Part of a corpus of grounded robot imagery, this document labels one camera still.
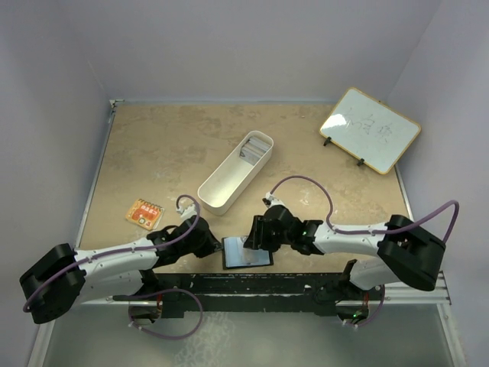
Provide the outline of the small whiteboard yellow frame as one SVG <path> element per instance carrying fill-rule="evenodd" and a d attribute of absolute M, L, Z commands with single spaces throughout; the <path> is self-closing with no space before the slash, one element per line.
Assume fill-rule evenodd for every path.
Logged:
<path fill-rule="evenodd" d="M 333 143 L 379 174 L 387 174 L 421 132 L 421 126 L 351 87 L 319 128 Z"/>

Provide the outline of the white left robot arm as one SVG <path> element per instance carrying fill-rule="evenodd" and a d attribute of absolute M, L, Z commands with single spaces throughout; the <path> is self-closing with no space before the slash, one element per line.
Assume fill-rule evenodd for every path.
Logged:
<path fill-rule="evenodd" d="M 148 300 L 157 292 L 155 268 L 185 255 L 205 258 L 221 249 L 209 224 L 198 216 L 110 248 L 85 251 L 67 243 L 56 245 L 20 277 L 23 311 L 43 324 L 88 300 L 135 295 Z"/>

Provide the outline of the black leather card holder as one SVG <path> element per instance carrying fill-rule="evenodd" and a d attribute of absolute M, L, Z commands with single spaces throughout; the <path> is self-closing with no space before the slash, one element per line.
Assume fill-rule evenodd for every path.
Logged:
<path fill-rule="evenodd" d="M 267 267 L 274 264 L 271 252 L 244 247 L 247 236 L 222 239 L 222 266 L 225 270 Z"/>

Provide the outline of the stack of cards in tray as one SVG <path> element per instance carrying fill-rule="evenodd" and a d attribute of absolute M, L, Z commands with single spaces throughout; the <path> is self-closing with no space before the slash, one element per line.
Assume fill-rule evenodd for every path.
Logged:
<path fill-rule="evenodd" d="M 268 151 L 270 145 L 256 137 L 249 138 L 239 151 L 239 157 L 251 165 L 255 165 Z"/>

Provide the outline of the orange spiral notepad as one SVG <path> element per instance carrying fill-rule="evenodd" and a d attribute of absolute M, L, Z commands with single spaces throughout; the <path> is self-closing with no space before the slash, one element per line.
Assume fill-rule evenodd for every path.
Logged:
<path fill-rule="evenodd" d="M 147 231 L 157 227 L 164 214 L 164 208 L 143 199 L 135 200 L 125 214 L 125 219 Z"/>

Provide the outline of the credit card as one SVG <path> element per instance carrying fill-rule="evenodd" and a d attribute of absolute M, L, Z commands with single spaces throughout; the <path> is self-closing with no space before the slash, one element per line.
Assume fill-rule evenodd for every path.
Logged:
<path fill-rule="evenodd" d="M 260 266 L 270 264 L 270 254 L 264 250 L 243 249 L 242 262 L 249 266 Z"/>

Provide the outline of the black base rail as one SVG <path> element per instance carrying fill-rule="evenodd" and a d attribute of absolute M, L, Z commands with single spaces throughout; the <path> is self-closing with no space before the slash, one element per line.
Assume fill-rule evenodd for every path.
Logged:
<path fill-rule="evenodd" d="M 186 294 L 195 295 L 206 312 L 245 313 L 312 313 L 333 317 L 337 306 L 349 307 L 362 301 L 377 301 L 384 296 L 380 287 L 360 291 L 346 284 L 339 273 L 302 274 L 146 274 L 144 285 L 132 296 L 115 295 L 116 301 L 155 301 L 157 291 L 169 290 L 162 296 L 164 318 L 182 317 L 199 306 Z"/>

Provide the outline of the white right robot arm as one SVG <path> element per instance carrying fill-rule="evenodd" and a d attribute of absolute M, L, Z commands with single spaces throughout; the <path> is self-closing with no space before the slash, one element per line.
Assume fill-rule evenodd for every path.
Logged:
<path fill-rule="evenodd" d="M 302 255 L 364 255 L 364 261 L 348 262 L 339 282 L 348 299 L 396 282 L 433 291 L 445 253 L 441 239 L 402 215 L 368 226 L 331 226 L 322 220 L 302 221 L 285 206 L 275 205 L 253 218 L 244 247 L 276 252 L 282 245 Z"/>

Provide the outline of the white plastic card tray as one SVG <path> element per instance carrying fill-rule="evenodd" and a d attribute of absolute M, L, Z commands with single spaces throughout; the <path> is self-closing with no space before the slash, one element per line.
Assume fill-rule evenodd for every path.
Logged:
<path fill-rule="evenodd" d="M 270 150 L 255 165 L 239 157 L 241 146 L 251 137 L 270 145 Z M 270 160 L 273 147 L 274 140 L 268 135 L 260 131 L 249 132 L 199 187 L 198 197 L 203 207 L 213 215 L 224 215 Z"/>

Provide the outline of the aluminium frame rail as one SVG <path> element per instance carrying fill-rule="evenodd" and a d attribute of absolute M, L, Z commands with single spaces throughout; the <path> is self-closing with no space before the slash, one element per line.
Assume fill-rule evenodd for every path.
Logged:
<path fill-rule="evenodd" d="M 442 271 L 438 275 L 433 291 L 420 291 L 401 282 L 388 284 L 385 302 L 387 304 L 452 304 Z"/>

